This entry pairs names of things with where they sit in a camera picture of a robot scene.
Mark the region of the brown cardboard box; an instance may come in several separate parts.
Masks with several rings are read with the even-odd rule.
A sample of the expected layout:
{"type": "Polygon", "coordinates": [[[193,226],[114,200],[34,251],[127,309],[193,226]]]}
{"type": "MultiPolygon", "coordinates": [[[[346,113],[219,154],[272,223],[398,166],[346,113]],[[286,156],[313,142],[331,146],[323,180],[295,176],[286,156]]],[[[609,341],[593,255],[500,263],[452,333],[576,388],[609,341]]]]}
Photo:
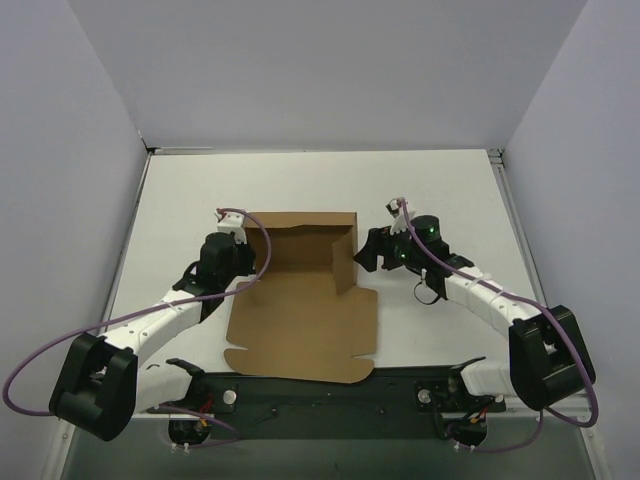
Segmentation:
{"type": "Polygon", "coordinates": [[[354,212],[259,212],[245,227],[266,272],[235,295],[224,352],[243,375],[354,384],[374,369],[378,293],[357,284],[354,212]]]}

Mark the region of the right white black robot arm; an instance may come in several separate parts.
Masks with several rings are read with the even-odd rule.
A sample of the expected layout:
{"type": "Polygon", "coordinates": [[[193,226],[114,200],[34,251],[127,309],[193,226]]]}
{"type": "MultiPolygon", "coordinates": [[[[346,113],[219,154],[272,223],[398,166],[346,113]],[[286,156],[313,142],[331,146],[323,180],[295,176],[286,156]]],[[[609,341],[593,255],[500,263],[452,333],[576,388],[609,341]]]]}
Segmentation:
{"type": "Polygon", "coordinates": [[[591,409],[598,409],[595,371],[573,312],[562,305],[541,306],[491,280],[450,250],[437,217],[397,214],[393,225],[369,230],[354,259],[368,272],[407,269],[437,298],[465,308],[507,340],[507,362],[478,359],[462,365],[469,394],[515,396],[540,411],[584,391],[591,409]]]}

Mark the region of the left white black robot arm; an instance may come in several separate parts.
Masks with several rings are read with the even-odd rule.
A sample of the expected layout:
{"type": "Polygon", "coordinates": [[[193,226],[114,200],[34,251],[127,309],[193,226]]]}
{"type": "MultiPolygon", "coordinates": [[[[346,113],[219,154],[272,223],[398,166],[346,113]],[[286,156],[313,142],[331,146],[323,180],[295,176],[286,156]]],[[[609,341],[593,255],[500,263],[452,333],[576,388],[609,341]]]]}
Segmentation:
{"type": "Polygon", "coordinates": [[[241,231],[208,235],[198,260],[140,316],[71,343],[49,400],[54,416],[100,440],[116,438],[140,411],[172,401],[183,411],[204,402],[195,368],[180,360],[144,363],[182,332],[206,320],[230,296],[238,277],[254,274],[256,254],[241,231]]]}

